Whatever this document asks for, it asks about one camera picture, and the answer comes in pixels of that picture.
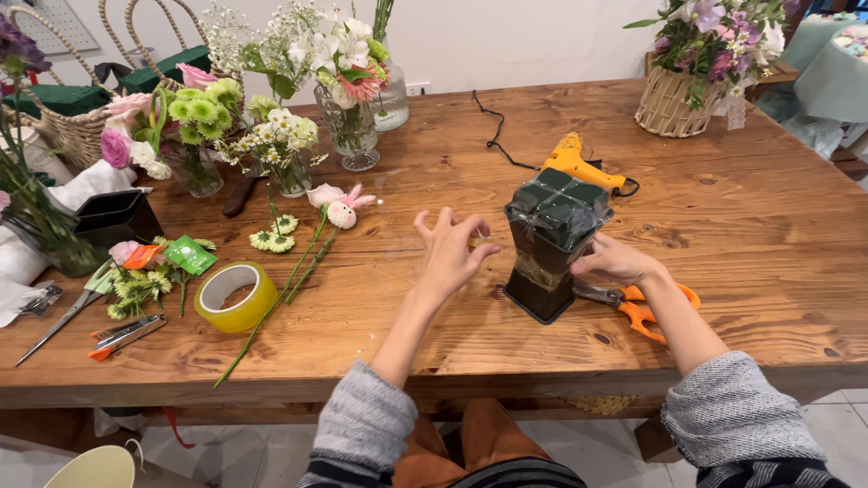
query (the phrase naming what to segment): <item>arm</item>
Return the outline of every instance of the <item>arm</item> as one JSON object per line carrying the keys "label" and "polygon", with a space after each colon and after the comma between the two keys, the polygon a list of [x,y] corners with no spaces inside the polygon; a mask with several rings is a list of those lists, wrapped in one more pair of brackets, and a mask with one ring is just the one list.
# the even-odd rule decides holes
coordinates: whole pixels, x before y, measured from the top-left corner
{"label": "arm", "polygon": [[573,263],[572,271],[642,290],[684,377],[669,390],[661,418],[679,451],[700,468],[699,481],[795,485],[807,473],[813,481],[805,486],[840,483],[825,471],[825,456],[799,403],[769,385],[750,356],[730,352],[659,261],[597,234],[592,253]]}
{"label": "arm", "polygon": [[433,230],[420,213],[414,228],[425,244],[425,259],[416,285],[404,298],[390,332],[368,366],[357,361],[335,387],[319,415],[311,464],[298,487],[328,484],[344,488],[385,482],[406,450],[404,438],[418,415],[402,391],[413,359],[437,310],[470,280],[491,254],[494,244],[467,248],[471,234],[487,235],[478,215],[459,222],[444,208]]}

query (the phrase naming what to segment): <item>white pegboard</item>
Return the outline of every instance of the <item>white pegboard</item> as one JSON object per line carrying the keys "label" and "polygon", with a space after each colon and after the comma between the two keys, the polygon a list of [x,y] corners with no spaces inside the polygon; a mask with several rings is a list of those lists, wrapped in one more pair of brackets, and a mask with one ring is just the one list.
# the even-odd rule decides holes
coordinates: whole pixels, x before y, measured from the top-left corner
{"label": "white pegboard", "polygon": [[[19,5],[31,9],[52,23],[57,30],[60,30],[76,49],[80,51],[99,49],[99,44],[84,29],[84,26],[79,22],[76,14],[72,13],[66,2],[63,0],[30,0],[30,2],[33,4],[30,5],[24,2],[24,0],[2,0],[3,14],[6,14],[6,10],[11,5]],[[94,1],[94,13],[96,13],[96,1]],[[15,14],[15,20],[21,31],[36,41],[36,46],[45,54],[69,52],[57,36],[32,16],[18,12]]]}

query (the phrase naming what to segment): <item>gray knit sleeve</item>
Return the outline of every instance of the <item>gray knit sleeve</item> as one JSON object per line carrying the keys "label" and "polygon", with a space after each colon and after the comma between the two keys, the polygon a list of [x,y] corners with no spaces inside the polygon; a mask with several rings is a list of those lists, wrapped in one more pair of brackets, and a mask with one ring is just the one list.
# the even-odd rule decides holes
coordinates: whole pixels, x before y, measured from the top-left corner
{"label": "gray knit sleeve", "polygon": [[769,458],[825,461],[799,402],[769,385],[759,369],[749,355],[732,351],[697,367],[669,390],[663,425],[692,465]]}
{"label": "gray knit sleeve", "polygon": [[400,388],[356,361],[319,415],[311,459],[329,458],[392,472],[418,412]]}

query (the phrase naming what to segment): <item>electrical outlet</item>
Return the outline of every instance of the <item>electrical outlet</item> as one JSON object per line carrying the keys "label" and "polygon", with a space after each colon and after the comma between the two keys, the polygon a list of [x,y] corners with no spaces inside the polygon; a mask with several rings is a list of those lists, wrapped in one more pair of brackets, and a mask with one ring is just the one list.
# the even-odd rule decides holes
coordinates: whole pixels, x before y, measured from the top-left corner
{"label": "electrical outlet", "polygon": [[431,93],[433,92],[431,91],[430,82],[413,83],[412,85],[407,85],[407,96],[430,95]]}

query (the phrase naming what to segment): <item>green packet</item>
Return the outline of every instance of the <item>green packet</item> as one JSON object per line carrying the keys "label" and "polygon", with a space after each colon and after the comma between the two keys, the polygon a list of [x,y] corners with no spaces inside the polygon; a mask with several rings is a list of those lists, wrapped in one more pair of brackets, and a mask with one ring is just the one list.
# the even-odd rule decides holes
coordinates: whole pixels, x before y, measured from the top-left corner
{"label": "green packet", "polygon": [[203,249],[186,234],[166,247],[163,255],[188,273],[197,275],[205,273],[217,261],[217,256]]}

